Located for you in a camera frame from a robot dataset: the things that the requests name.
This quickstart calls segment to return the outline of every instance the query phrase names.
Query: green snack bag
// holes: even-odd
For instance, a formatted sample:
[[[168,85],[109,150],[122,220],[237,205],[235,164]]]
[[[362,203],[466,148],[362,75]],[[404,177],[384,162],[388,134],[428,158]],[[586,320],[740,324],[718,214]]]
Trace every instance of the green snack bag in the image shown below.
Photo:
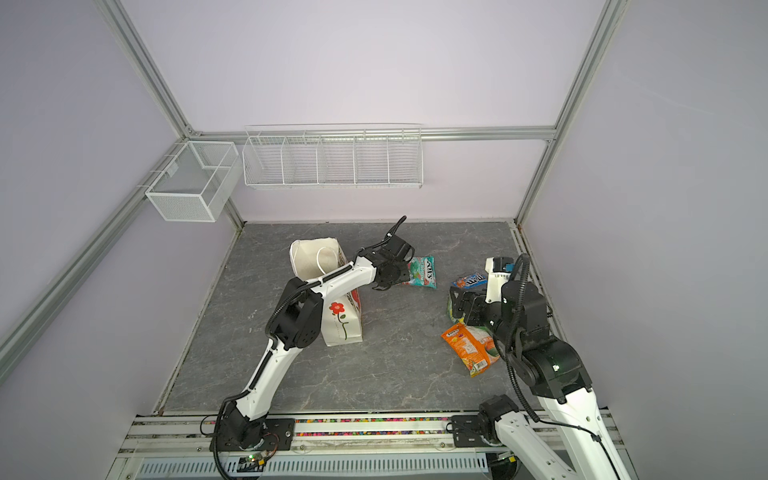
[[[437,288],[437,284],[435,283],[434,257],[413,257],[411,261],[408,262],[408,271],[411,273],[411,280],[402,285]]]

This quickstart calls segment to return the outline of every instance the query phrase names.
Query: red flower print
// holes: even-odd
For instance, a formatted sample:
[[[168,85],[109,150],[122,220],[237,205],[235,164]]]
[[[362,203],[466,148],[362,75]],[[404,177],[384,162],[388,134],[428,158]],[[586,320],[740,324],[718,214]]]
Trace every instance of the red flower print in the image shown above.
[[[331,303],[329,310],[333,310],[333,315],[339,315],[341,312],[344,311],[344,304],[333,302]]]

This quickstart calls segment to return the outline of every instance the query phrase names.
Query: white wire basket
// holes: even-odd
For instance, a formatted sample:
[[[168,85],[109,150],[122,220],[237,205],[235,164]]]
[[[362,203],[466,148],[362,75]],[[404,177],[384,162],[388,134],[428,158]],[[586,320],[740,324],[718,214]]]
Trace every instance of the white wire basket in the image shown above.
[[[250,135],[243,147],[245,184],[256,189],[421,187],[418,133]]]
[[[147,189],[170,222],[215,222],[240,179],[233,142],[188,141]]]

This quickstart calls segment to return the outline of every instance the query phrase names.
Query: table surface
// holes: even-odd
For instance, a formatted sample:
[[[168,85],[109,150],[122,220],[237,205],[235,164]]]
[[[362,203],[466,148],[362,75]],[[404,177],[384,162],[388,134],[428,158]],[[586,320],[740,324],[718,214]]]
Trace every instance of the table surface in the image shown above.
[[[264,325],[293,276],[289,247],[335,237],[348,257],[379,241],[390,223],[250,224],[234,246],[192,340],[164,411],[218,410],[241,392],[264,349]],[[509,225],[404,223],[398,235],[417,256],[435,258],[437,290],[359,289],[363,341],[328,347],[318,338],[296,358],[272,412],[476,410],[493,395],[515,398],[503,362],[471,378],[440,336],[451,325],[448,290],[482,272],[487,257],[516,257]],[[524,387],[529,402],[538,408]]]

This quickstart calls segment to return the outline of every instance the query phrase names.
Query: paper bag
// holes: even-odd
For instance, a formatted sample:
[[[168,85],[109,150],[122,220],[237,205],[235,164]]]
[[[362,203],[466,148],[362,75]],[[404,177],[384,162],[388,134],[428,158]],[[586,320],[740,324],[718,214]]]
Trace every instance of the paper bag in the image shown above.
[[[329,273],[347,263],[335,238],[296,240],[290,246],[293,274],[307,281]],[[327,346],[362,342],[360,296],[357,289],[341,298],[325,299],[323,323],[320,327]]]

